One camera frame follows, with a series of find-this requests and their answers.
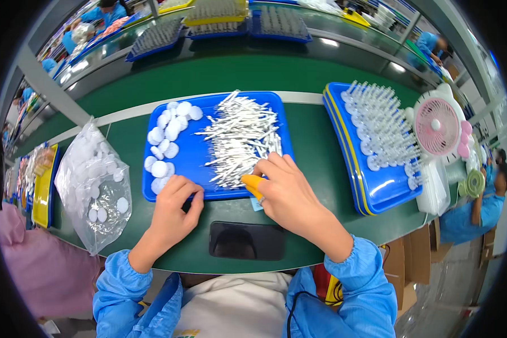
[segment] white plastic component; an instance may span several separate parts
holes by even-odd
[[[118,168],[118,166],[115,161],[109,162],[107,164],[107,173],[113,175],[115,173],[115,171],[117,170],[117,168]]]
[[[158,150],[162,153],[165,152],[167,150],[167,147],[169,147],[169,143],[171,143],[171,141],[164,139],[162,143],[159,144]]]
[[[203,117],[203,110],[200,107],[194,105],[190,109],[190,117],[194,120],[200,120]]]
[[[98,220],[103,223],[107,220],[107,211],[104,208],[98,209]]]
[[[98,220],[98,212],[97,210],[95,209],[90,209],[88,211],[88,219],[90,220],[90,222],[95,222]]]
[[[154,155],[154,157],[156,159],[163,159],[163,154],[162,154],[162,152],[159,151],[158,147],[151,146],[150,147],[150,152],[152,152],[152,154]]]
[[[167,109],[168,109],[168,110],[171,110],[171,109],[176,109],[177,107],[178,107],[178,102],[175,102],[175,101],[173,101],[173,102],[169,102],[169,103],[167,104]]]
[[[178,154],[178,145],[175,142],[169,143],[169,147],[167,147],[167,150],[165,151],[165,157],[168,159],[172,159]]]
[[[97,199],[99,197],[99,185],[95,182],[90,187],[90,197],[93,199]]]
[[[156,178],[164,177],[167,174],[167,164],[163,161],[156,161],[152,165],[152,175]]]
[[[155,126],[154,128],[152,128],[151,132],[152,132],[152,138],[154,139],[154,141],[158,142],[158,144],[161,141],[163,141],[163,131],[160,128]]]
[[[147,172],[152,172],[152,165],[157,161],[158,159],[156,159],[154,156],[147,156],[146,159],[145,159],[145,164],[144,164],[144,167],[145,167],[145,170]]]
[[[175,165],[171,162],[167,163],[167,173],[165,174],[165,177],[171,177],[175,174]]]
[[[181,124],[181,132],[188,127],[188,119],[186,116],[178,116],[177,121]]]
[[[113,173],[113,180],[115,182],[120,182],[124,178],[124,172],[121,168],[117,168],[115,172]]]
[[[417,196],[417,206],[424,213],[441,216],[451,203],[445,166],[439,159],[430,161],[421,166],[421,176],[425,180],[423,192]]]
[[[432,129],[436,132],[441,128],[441,122],[437,118],[434,118],[431,124]]]
[[[152,131],[149,131],[149,133],[146,135],[146,140],[151,145],[158,145],[159,144],[159,142],[157,142],[156,140],[154,140],[154,137],[152,136]]]
[[[130,204],[128,203],[128,200],[121,197],[117,201],[117,211],[121,214],[125,214],[128,211]]]
[[[178,116],[186,116],[190,113],[191,103],[188,101],[181,102],[177,107]]]

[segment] clear plastic bag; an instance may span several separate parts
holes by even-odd
[[[116,240],[130,219],[129,168],[92,120],[75,137],[60,162],[54,185],[77,235],[92,256]]]

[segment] pink fan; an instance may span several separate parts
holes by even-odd
[[[424,151],[443,156],[460,143],[460,121],[453,107],[443,98],[422,102],[415,115],[413,129]]]

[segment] worker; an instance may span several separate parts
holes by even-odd
[[[394,337],[396,293],[376,245],[345,230],[289,155],[272,152],[253,171],[269,178],[257,187],[264,212],[325,252],[325,268],[342,283],[338,311],[318,300],[307,267],[293,278],[281,272],[224,275],[188,290],[174,273],[139,317],[138,302],[150,287],[154,261],[197,226],[203,210],[203,188],[173,175],[158,194],[152,223],[139,242],[106,261],[93,301],[98,336]],[[192,194],[185,213],[183,204]]]
[[[64,28],[64,36],[62,37],[62,44],[69,55],[71,55],[75,47],[77,47],[77,44],[71,39],[71,30],[72,25],[67,25],[66,28]]]
[[[79,24],[79,22],[91,22],[103,19],[104,27],[97,33],[100,34],[116,20],[125,16],[132,16],[134,14],[134,11],[126,5],[124,0],[118,0],[118,2],[119,4],[116,0],[100,0],[97,8],[81,15],[81,17],[76,19],[71,26],[74,28]]]
[[[495,152],[495,159],[496,159],[496,165],[499,166],[501,163],[505,163],[507,160],[507,154],[505,150],[499,148],[496,149]],[[494,177],[496,177],[497,174],[497,167],[494,168],[494,165],[492,164],[492,159],[487,159],[487,166],[486,166],[486,184],[484,193],[486,195],[493,194],[496,191],[496,188],[493,185]]]
[[[415,44],[440,67],[443,65],[440,59],[441,54],[443,54],[444,51],[448,53],[453,51],[449,44],[447,44],[445,37],[430,32],[423,32]]]
[[[54,69],[54,67],[57,66],[56,61],[53,60],[52,58],[48,58],[48,59],[42,60],[40,63],[41,63],[41,66],[43,67],[43,69],[47,73],[50,72],[50,71],[52,71]]]
[[[486,179],[485,169],[481,168],[481,172]],[[493,193],[483,192],[474,201],[451,209],[439,218],[442,243],[465,243],[496,226],[507,191],[507,163],[498,166],[493,185]]]

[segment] smartphone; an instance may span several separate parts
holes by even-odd
[[[214,257],[279,261],[284,257],[285,232],[281,226],[229,223],[210,224],[209,253]]]

